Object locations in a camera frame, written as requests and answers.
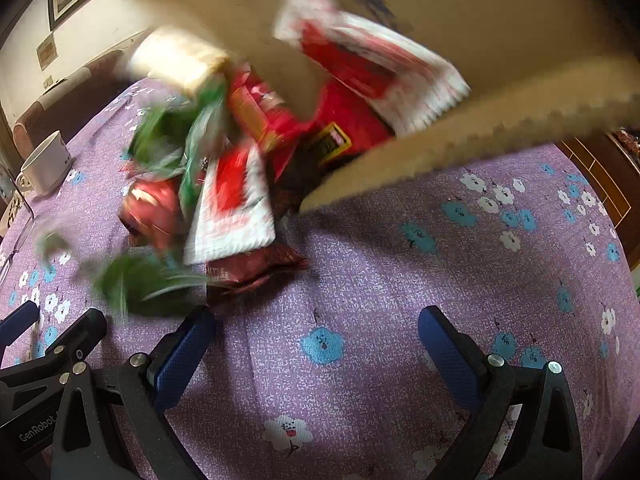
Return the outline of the green snack packet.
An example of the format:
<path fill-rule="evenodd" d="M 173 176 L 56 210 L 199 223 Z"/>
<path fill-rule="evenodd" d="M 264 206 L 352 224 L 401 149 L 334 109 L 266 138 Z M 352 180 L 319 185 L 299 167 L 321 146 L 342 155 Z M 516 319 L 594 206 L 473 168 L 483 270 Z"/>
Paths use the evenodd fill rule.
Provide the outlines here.
<path fill-rule="evenodd" d="M 125 252 L 109 258 L 92 279 L 94 291 L 112 311 L 137 318 L 178 318 L 194 308 L 188 298 L 204 289 L 207 276 L 171 258 Z"/>

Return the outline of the red white snack packet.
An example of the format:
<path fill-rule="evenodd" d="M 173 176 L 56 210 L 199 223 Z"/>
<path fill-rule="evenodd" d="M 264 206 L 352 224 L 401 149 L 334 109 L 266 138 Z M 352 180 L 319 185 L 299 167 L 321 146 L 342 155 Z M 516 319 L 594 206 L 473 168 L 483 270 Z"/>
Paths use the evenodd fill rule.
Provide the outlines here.
<path fill-rule="evenodd" d="M 446 58 L 336 0 L 282 0 L 273 36 L 361 96 L 400 138 L 425 129 L 471 91 Z"/>
<path fill-rule="evenodd" d="M 215 261 L 266 247 L 275 239 L 262 154 L 254 143 L 232 146 L 207 169 L 183 262 Z"/>

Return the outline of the tan biscuit packet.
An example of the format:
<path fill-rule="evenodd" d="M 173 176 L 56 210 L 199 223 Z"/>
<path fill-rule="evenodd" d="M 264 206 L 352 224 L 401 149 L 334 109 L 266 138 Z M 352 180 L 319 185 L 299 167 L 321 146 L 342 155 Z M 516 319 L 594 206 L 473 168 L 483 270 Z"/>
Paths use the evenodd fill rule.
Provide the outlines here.
<path fill-rule="evenodd" d="M 132 50 L 128 70 L 140 78 L 153 78 L 196 96 L 209 81 L 224 74 L 231 58 L 225 50 L 187 30 L 162 26 L 144 36 Z"/>

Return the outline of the cardboard box tray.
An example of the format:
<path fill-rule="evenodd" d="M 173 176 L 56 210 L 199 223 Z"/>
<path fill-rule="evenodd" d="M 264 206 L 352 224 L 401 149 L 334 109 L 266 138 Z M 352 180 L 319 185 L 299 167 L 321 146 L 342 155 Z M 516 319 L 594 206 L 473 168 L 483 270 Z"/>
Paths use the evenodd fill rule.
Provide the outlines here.
<path fill-rule="evenodd" d="M 314 110 L 324 71 L 273 37 L 283 0 L 138 0 L 158 22 L 247 58 L 293 110 Z M 639 121 L 637 47 L 600 0 L 383 0 L 399 30 L 446 58 L 471 92 L 425 130 L 331 174 L 317 209 L 436 169 Z M 362 0 L 337 0 L 368 16 Z"/>

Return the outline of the dark red foil snack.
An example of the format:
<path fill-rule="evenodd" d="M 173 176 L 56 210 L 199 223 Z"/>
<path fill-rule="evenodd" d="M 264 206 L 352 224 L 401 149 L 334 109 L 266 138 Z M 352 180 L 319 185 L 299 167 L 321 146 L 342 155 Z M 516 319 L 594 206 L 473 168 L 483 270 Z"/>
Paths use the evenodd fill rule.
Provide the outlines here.
<path fill-rule="evenodd" d="M 306 270 L 307 259 L 287 244 L 272 243 L 250 252 L 209 261 L 206 301 L 209 307 L 232 297 L 254 292 L 276 276 Z"/>

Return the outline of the red cartoon face snack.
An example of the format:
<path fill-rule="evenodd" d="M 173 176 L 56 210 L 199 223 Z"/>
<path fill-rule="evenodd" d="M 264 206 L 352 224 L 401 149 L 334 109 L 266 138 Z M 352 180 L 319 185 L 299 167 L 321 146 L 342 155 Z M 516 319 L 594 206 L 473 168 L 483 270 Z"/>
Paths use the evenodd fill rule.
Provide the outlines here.
<path fill-rule="evenodd" d="M 333 171 L 394 139 L 392 128 L 361 96 L 330 79 L 321 90 L 314 119 L 277 186 L 304 196 Z"/>

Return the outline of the white ceramic mug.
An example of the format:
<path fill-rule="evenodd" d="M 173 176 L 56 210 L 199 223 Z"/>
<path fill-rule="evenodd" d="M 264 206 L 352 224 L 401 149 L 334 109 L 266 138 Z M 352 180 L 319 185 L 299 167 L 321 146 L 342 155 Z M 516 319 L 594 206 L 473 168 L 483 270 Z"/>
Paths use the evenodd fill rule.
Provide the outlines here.
<path fill-rule="evenodd" d="M 57 188 L 66 178 L 73 157 L 60 130 L 49 134 L 30 154 L 15 179 L 21 192 L 35 192 L 45 196 Z"/>

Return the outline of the purple floral tablecloth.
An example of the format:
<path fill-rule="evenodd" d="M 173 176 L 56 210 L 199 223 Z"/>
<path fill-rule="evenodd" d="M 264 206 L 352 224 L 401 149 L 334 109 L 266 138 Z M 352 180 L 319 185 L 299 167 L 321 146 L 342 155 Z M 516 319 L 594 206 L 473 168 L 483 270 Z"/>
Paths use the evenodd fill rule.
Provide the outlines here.
<path fill-rule="evenodd" d="M 305 270 L 242 298 L 168 413 L 211 479 L 422 479 L 466 415 L 418 336 L 437 306 L 511 365 L 564 368 L 586 478 L 639 415 L 639 304 L 613 222 L 555 146 L 285 220 Z"/>

